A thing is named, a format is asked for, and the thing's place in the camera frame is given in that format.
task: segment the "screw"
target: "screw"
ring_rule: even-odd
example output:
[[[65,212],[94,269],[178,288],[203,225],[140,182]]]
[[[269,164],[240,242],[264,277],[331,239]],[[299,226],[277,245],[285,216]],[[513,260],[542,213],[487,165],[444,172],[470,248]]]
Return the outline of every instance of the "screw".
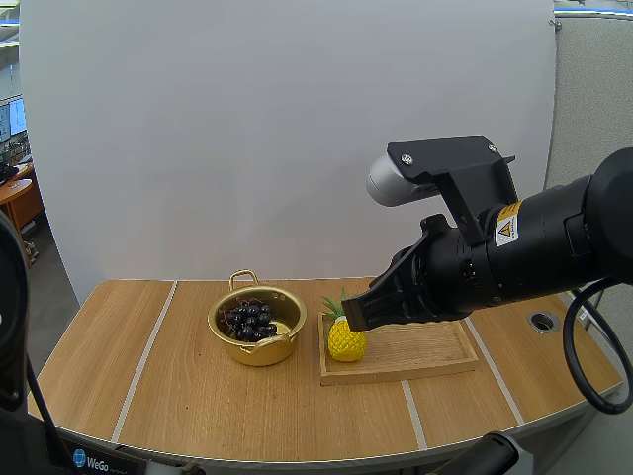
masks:
[[[554,27],[554,31],[558,32],[561,28],[563,28],[563,24],[558,20],[551,20],[548,22],[550,26]]]

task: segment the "wooden desk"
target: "wooden desk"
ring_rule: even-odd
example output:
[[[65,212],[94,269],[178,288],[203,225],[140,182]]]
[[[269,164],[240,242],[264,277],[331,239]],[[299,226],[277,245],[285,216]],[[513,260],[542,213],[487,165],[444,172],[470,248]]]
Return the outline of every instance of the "wooden desk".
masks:
[[[11,223],[13,223],[13,226],[16,228],[18,235],[20,235],[22,251],[24,252],[24,256],[27,259],[29,266],[31,266],[31,260],[27,254],[27,248],[24,245],[22,233],[20,232],[22,227],[20,226],[20,214],[16,210],[16,201],[19,197],[28,193],[32,187],[33,182],[31,180],[12,180],[0,186],[0,205],[5,205],[7,216],[9,216]]]
[[[38,185],[38,178],[33,164],[27,163],[26,165],[19,165],[19,168],[20,171],[18,171],[11,180],[15,181],[28,178],[33,182],[33,187],[13,203],[16,214],[16,224],[21,229],[26,223],[44,210],[44,203],[42,201],[42,195],[40,194],[40,186]]]
[[[341,471],[412,465],[446,458],[490,430],[521,437],[592,411],[567,370],[561,332],[537,333],[527,323],[544,310],[562,320],[557,297],[465,321],[475,371],[321,387],[320,296],[341,286],[360,292],[369,281],[271,282],[296,292],[309,317],[295,353],[265,368],[228,358],[209,330],[207,312],[225,282],[105,282],[40,375],[46,402],[61,427],[103,443],[270,471],[294,467],[287,462]],[[617,387],[616,371],[580,326],[576,342],[594,387]],[[32,400],[29,409],[37,413]]]

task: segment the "gold pot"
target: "gold pot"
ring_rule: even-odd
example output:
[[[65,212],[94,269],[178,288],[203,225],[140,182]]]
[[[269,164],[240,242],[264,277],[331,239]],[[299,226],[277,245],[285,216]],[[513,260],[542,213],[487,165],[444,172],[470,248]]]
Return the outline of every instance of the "gold pot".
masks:
[[[253,285],[234,288],[238,275],[248,274]],[[226,324],[222,309],[236,307],[240,301],[258,299],[273,308],[271,323],[277,326],[277,336],[264,338],[256,343],[239,341]],[[221,296],[209,310],[209,327],[224,343],[228,355],[249,366],[268,366],[286,359],[295,350],[297,333],[306,321],[306,304],[293,292],[259,285],[252,270],[238,270],[228,280],[228,293]]]

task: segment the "robotic arm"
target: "robotic arm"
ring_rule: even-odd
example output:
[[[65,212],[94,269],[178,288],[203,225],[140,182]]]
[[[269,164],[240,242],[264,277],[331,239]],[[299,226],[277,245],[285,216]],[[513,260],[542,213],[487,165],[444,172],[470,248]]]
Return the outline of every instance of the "robotic arm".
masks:
[[[443,215],[421,221],[422,238],[398,252],[364,294],[343,302],[349,325],[365,331],[387,324],[459,320],[474,310],[589,286],[570,307],[564,349],[583,395],[618,414],[631,405],[604,400],[589,384],[574,349],[574,318],[591,295],[633,284],[633,148],[608,157],[594,175],[519,201],[503,158],[485,137],[393,142],[371,167],[367,190],[398,206],[437,194]],[[630,380],[631,364],[599,317]]]

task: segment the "wooden cutting board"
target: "wooden cutting board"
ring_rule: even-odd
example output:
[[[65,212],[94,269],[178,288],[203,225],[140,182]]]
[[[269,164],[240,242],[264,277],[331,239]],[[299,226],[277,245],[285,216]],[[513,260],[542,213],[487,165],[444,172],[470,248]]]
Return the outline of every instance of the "wooden cutting board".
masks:
[[[387,325],[370,332],[360,361],[341,362],[327,349],[331,319],[318,317],[320,384],[379,383],[473,371],[479,358],[459,322]]]

